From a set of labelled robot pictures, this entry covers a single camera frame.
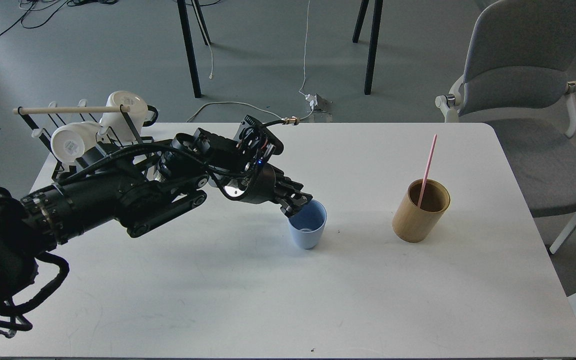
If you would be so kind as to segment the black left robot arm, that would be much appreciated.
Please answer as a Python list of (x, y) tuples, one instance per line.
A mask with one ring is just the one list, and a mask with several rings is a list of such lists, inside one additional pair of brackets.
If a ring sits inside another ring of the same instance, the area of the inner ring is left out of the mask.
[(232, 201), (298, 214), (313, 196), (270, 164), (284, 149), (272, 125), (279, 121), (246, 116), (233, 138), (199, 128), (124, 147), (98, 143), (79, 171), (20, 200), (0, 187), (0, 335), (31, 330), (25, 314), (66, 279), (69, 264), (52, 250), (109, 221), (140, 237), (202, 205), (206, 184)]

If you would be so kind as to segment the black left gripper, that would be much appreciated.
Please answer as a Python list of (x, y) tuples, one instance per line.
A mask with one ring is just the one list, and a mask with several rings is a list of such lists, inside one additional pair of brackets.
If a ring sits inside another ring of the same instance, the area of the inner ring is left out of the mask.
[(221, 177), (221, 185), (234, 201), (249, 204), (272, 202), (279, 204), (279, 209), (286, 218), (298, 214), (304, 205), (313, 200), (313, 196), (302, 191), (304, 185), (290, 180), (285, 173), (266, 163), (250, 178), (247, 184), (242, 178)]

